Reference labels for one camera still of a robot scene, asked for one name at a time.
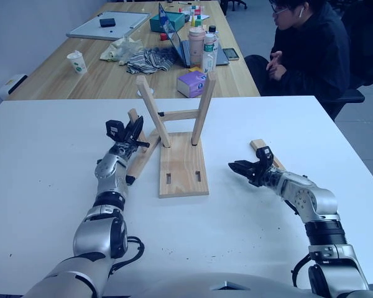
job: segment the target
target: robot forearm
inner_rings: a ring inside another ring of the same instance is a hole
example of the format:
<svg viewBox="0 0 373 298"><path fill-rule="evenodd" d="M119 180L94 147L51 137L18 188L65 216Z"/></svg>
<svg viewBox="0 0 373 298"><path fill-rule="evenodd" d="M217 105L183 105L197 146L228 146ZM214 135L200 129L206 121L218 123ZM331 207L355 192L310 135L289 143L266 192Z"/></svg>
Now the robot forearm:
<svg viewBox="0 0 373 298"><path fill-rule="evenodd" d="M114 262L127 251L127 228L123 219L127 197L126 169L139 145L143 118L126 128L120 121L106 123L107 135L116 143L98 161L98 190L93 207L73 239L74 257L59 263L24 297L101 297Z"/></svg>
<svg viewBox="0 0 373 298"><path fill-rule="evenodd" d="M337 297L368 290L354 248L347 244L333 193L319 188L306 176L274 168L269 147L258 149L256 154L260 159L257 163L235 161L229 166L247 177L249 183L273 189L300 216L311 244L305 260L316 262L309 270L312 291L320 296Z"/></svg>

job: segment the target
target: striped cloth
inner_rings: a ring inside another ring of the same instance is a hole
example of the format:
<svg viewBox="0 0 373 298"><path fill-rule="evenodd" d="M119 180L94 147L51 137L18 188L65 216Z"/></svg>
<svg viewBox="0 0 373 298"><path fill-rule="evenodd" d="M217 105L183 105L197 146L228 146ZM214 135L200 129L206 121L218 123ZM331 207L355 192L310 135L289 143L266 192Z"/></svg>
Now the striped cloth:
<svg viewBox="0 0 373 298"><path fill-rule="evenodd" d="M173 48L145 48L134 54L127 62L129 73L150 75L157 70L169 70L177 55Z"/></svg>

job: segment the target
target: gray wall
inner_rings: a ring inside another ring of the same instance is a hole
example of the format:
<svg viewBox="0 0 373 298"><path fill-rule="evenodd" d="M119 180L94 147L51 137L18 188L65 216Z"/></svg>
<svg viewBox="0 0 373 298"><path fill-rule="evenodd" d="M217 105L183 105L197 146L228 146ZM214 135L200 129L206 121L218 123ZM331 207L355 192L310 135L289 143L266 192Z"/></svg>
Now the gray wall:
<svg viewBox="0 0 373 298"><path fill-rule="evenodd" d="M0 0L0 87L13 75L31 74L105 2Z"/></svg>

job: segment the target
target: teal box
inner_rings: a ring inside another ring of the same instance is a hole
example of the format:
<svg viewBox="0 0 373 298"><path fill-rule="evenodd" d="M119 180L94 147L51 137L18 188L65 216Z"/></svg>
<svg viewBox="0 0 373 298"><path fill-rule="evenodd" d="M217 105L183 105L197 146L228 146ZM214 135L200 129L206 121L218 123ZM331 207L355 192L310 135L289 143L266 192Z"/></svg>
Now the teal box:
<svg viewBox="0 0 373 298"><path fill-rule="evenodd" d="M185 15L181 12L166 12L170 23L173 24L176 31L180 30L185 24ZM157 14L149 20L150 29L154 32L164 33L163 28L160 26L159 15Z"/></svg>

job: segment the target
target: laptop screen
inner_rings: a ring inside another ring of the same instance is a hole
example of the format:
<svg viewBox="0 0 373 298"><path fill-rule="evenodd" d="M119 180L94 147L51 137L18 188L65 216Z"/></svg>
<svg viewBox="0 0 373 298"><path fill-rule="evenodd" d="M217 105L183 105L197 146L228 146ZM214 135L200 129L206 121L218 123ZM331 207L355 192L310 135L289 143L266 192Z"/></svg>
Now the laptop screen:
<svg viewBox="0 0 373 298"><path fill-rule="evenodd" d="M161 5L161 3L159 3L159 19L160 19L160 25L163 27L164 32L166 32L168 36L168 39L170 39L171 43L176 49L178 56L180 56L181 60L184 60L184 57L182 55L180 36L175 30L173 24L170 22L170 19L168 18L167 13L164 11L164 8Z"/></svg>

